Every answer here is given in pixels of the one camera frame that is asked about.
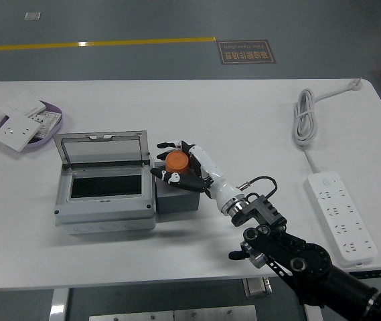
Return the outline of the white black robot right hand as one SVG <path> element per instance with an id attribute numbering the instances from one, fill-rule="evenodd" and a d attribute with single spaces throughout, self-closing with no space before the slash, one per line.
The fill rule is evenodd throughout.
<path id="1" fill-rule="evenodd" d="M 154 177 L 179 189 L 205 193 L 209 198 L 216 201 L 221 213 L 230 217 L 233 217 L 245 206 L 244 195 L 241 190 L 227 183 L 221 170 L 202 147 L 188 144 L 183 140 L 162 142 L 157 147 L 170 148 L 170 150 L 157 156 L 159 160 L 163 161 L 173 151 L 183 152 L 188 157 L 189 167 L 194 171 L 194 174 L 153 167 L 150 172 Z"/>

